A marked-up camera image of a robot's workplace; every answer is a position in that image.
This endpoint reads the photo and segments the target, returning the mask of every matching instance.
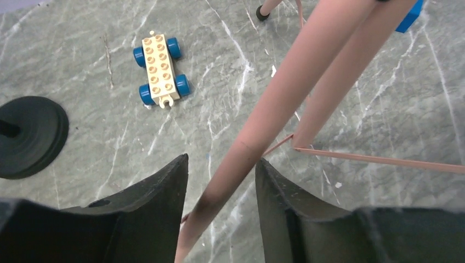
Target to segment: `gray marble surface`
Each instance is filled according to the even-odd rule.
[[[70,118],[58,159],[2,196],[66,208],[87,205],[190,156],[189,211],[299,31],[295,3],[266,23],[259,1],[71,1],[1,15],[0,104],[47,96]],[[308,16],[315,1],[304,1]],[[465,164],[465,4],[426,1],[406,34],[394,34],[318,135],[327,150]],[[171,110],[147,110],[146,73],[132,48],[150,30],[176,36],[178,72],[194,92]],[[277,139],[292,132],[302,109]],[[296,153],[269,161],[314,195],[361,205],[463,205],[463,175]],[[234,194],[186,262],[264,262],[253,176]]]

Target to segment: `black rubber base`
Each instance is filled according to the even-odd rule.
[[[268,14],[268,15],[262,15],[262,14],[260,13],[260,8],[262,8],[261,5],[257,8],[257,11],[255,12],[255,15],[257,15],[258,20],[260,20],[260,21],[265,21],[268,17],[270,17],[270,14]]]
[[[69,121],[65,110],[43,97],[26,96],[0,107],[0,120],[16,125],[19,134],[0,134],[0,178],[22,179],[47,167],[65,145]]]

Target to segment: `pink rod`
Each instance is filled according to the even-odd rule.
[[[175,262],[184,260],[349,37],[377,4],[374,0],[319,1],[186,218],[180,230]]]
[[[307,148],[416,0],[389,1],[375,7],[317,82],[292,139]]]
[[[396,159],[396,158],[385,158],[385,157],[376,157],[376,156],[366,156],[366,155],[355,155],[352,153],[329,152],[329,151],[321,151],[321,150],[312,150],[308,148],[295,148],[295,149],[299,152],[304,152],[310,155],[326,156],[326,157],[370,162],[370,163],[390,164],[390,165],[404,166],[404,167],[417,168],[417,169],[445,171],[447,173],[465,174],[465,166],[462,166],[462,165],[445,164],[445,163],[430,163],[430,162],[404,160],[404,159]]]

